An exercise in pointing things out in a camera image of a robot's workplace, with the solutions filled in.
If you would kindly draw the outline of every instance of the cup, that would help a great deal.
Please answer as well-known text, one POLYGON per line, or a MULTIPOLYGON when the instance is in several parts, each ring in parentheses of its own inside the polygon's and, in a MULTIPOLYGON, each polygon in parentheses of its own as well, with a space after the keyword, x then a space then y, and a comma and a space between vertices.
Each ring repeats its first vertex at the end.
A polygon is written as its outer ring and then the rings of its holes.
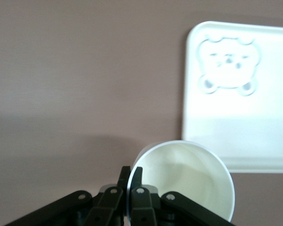
POLYGON ((155 186, 160 197, 170 191, 179 192, 231 221, 235 204, 233 180, 219 157, 204 146, 173 140, 145 147, 134 162, 127 191, 137 167, 143 168, 142 184, 155 186))

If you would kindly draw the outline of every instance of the plastic tray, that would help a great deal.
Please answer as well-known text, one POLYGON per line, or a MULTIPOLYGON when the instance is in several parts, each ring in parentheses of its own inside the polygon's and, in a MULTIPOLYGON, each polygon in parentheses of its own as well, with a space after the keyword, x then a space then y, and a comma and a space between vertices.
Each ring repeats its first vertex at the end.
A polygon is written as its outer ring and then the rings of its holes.
POLYGON ((192 29, 182 139, 215 152, 230 172, 283 173, 283 28, 192 29))

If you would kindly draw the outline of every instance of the cup rim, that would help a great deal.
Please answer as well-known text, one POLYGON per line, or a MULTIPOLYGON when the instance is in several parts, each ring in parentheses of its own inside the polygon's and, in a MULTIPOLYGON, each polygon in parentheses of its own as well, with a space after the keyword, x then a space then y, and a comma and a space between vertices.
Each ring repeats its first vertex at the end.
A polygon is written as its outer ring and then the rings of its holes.
POLYGON ((129 211, 129 196, 130 196, 130 189, 131 189, 131 181, 133 178, 133 175, 136 171, 137 168, 137 163, 138 161, 140 161, 141 159, 145 158, 149 153, 151 153, 152 151, 166 146, 166 145, 170 145, 170 144, 188 144, 188 145, 194 145, 197 147, 200 147, 201 149, 203 149, 204 151, 208 152, 210 155, 212 155, 223 167, 224 172, 227 175, 227 178, 230 182, 230 189, 231 189, 231 195, 232 195, 232 203, 231 203, 231 211, 229 212, 229 216, 227 218, 225 218, 227 221, 231 221, 232 217, 233 217, 233 212, 234 212, 234 207, 235 207, 235 189, 234 189, 234 184, 233 184, 233 179, 231 177, 231 174, 229 172, 229 170, 227 169, 226 165, 223 163, 223 161, 215 154, 213 153, 210 149, 208 149, 207 147, 192 142, 192 141, 186 141, 186 140, 171 140, 171 141, 165 141, 165 142, 156 142, 153 144, 150 144, 148 146, 146 146, 145 148, 143 148, 140 153, 138 154, 138 156, 136 157, 136 160, 134 161, 130 176, 129 176, 129 180, 128 180, 128 184, 127 184, 127 198, 126 198, 126 211, 127 211, 127 217, 129 220, 129 224, 131 225, 131 221, 130 221, 130 211, 129 211))

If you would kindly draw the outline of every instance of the white tray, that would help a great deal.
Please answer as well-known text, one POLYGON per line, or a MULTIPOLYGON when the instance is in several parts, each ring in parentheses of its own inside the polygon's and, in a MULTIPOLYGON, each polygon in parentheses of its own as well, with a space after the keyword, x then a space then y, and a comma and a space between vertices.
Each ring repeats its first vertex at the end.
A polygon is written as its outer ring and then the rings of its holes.
POLYGON ((283 173, 283 28, 201 23, 185 73, 182 139, 230 172, 283 173))

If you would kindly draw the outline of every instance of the bear face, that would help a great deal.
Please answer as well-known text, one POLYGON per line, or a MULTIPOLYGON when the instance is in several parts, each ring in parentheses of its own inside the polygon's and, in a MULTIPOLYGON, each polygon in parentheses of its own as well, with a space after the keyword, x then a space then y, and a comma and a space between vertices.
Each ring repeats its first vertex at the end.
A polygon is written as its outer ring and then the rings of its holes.
POLYGON ((206 39, 198 45, 197 59, 202 76, 199 88, 214 93, 218 88, 238 89, 241 95, 256 89, 254 74, 260 62, 258 47, 237 38, 206 39))

